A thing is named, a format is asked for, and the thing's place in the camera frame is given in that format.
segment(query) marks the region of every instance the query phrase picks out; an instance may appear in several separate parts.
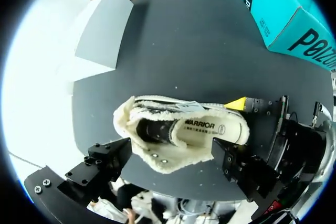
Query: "gray table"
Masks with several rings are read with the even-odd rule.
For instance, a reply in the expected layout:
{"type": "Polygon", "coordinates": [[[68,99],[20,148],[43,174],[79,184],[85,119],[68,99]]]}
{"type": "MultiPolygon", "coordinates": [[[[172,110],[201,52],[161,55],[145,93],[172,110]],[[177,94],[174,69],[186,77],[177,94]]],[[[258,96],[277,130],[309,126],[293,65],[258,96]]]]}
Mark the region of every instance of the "gray table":
{"type": "MultiPolygon", "coordinates": [[[[112,115],[132,95],[226,103],[243,96],[277,100],[286,94],[290,111],[305,124],[311,122],[315,101],[332,110],[330,73],[267,51],[242,0],[135,0],[117,69],[77,81],[73,90],[76,144],[85,154],[95,142],[119,138],[112,115]]],[[[245,117],[250,145],[265,158],[276,120],[245,117]]],[[[245,198],[213,161],[162,175],[133,155],[122,177],[181,198],[245,198]]]]}

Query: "cardboard box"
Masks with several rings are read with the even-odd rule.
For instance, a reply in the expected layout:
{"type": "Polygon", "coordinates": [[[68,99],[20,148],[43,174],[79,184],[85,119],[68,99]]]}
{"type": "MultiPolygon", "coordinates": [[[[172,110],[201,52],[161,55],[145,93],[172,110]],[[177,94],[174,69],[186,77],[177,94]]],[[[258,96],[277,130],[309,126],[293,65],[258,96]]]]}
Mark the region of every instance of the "cardboard box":
{"type": "Polygon", "coordinates": [[[243,0],[268,50],[336,68],[336,43],[313,0],[243,0]]]}

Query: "person's hand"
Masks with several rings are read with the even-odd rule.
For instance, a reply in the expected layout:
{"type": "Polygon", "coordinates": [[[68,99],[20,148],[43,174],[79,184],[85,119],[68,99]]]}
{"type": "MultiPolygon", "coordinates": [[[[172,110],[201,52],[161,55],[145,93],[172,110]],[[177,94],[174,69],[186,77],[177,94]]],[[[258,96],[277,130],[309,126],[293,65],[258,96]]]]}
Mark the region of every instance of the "person's hand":
{"type": "Polygon", "coordinates": [[[135,212],[131,208],[123,209],[123,211],[127,214],[128,217],[128,223],[134,224],[135,222],[135,212]]]}

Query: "white wall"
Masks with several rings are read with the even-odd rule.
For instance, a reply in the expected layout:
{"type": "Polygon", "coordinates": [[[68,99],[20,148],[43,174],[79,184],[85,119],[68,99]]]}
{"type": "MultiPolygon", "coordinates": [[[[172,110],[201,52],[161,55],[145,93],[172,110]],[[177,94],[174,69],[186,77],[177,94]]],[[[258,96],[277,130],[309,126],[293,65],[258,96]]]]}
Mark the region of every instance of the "white wall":
{"type": "MultiPolygon", "coordinates": [[[[8,149],[59,175],[83,157],[74,142],[71,97],[57,78],[66,60],[59,48],[66,30],[89,3],[36,0],[17,31],[5,68],[2,117],[8,149]]],[[[17,159],[13,165],[21,180],[36,170],[17,159]]]]}

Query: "white sneaker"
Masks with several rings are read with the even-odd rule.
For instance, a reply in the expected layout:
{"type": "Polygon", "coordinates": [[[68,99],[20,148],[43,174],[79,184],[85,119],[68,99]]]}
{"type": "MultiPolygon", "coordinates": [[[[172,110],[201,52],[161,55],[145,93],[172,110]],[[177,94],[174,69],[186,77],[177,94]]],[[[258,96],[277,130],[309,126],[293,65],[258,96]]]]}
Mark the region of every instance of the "white sneaker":
{"type": "Polygon", "coordinates": [[[239,112],[222,104],[187,102],[148,95],[131,97],[113,114],[122,137],[130,137],[133,153],[159,173],[213,159],[214,137],[245,144],[249,128],[239,112]]]}

